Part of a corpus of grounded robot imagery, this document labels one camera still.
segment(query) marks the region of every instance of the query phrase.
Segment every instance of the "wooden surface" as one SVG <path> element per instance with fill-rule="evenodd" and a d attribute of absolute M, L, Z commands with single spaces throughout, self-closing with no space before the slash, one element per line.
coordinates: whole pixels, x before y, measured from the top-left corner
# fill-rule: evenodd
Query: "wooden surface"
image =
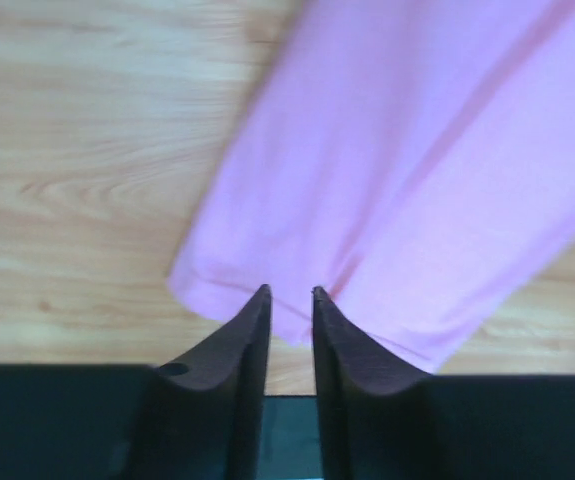
<path fill-rule="evenodd" d="M 0 0 L 0 361 L 162 363 L 217 328 L 164 279 L 301 0 Z M 575 247 L 449 372 L 575 372 Z M 313 391 L 274 340 L 270 393 Z"/>

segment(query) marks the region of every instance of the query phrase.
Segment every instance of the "towel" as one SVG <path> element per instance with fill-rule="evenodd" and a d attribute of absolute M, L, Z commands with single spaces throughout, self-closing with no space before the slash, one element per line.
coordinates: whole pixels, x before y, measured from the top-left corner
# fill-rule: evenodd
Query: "towel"
<path fill-rule="evenodd" d="M 428 372 L 575 239 L 575 0 L 315 0 L 174 264 L 230 319 L 263 283 L 311 341 L 311 289 Z"/>

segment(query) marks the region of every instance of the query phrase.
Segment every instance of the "wooden table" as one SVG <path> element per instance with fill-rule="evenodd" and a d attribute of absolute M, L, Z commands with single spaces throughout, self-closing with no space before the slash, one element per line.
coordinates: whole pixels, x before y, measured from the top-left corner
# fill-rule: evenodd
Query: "wooden table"
<path fill-rule="evenodd" d="M 0 0 L 0 362 L 162 363 L 217 328 L 164 284 L 301 0 Z M 575 372 L 575 246 L 448 372 Z M 274 339 L 268 392 L 313 391 Z"/>

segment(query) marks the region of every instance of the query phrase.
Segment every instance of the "light wood tabletop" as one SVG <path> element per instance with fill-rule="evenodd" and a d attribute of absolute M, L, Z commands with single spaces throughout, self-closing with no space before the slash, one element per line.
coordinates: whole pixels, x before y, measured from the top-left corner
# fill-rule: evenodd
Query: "light wood tabletop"
<path fill-rule="evenodd" d="M 0 362 L 163 363 L 218 324 L 165 287 L 301 0 L 0 0 Z M 575 372 L 575 246 L 445 372 Z M 313 392 L 274 339 L 268 393 Z"/>

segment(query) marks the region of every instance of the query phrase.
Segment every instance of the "folded fabric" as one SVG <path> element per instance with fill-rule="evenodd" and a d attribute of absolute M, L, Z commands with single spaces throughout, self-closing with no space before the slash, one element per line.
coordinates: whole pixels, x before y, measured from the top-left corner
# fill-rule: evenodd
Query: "folded fabric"
<path fill-rule="evenodd" d="M 311 289 L 435 371 L 575 238 L 575 0 L 316 0 L 225 156 L 169 285 L 274 333 Z"/>

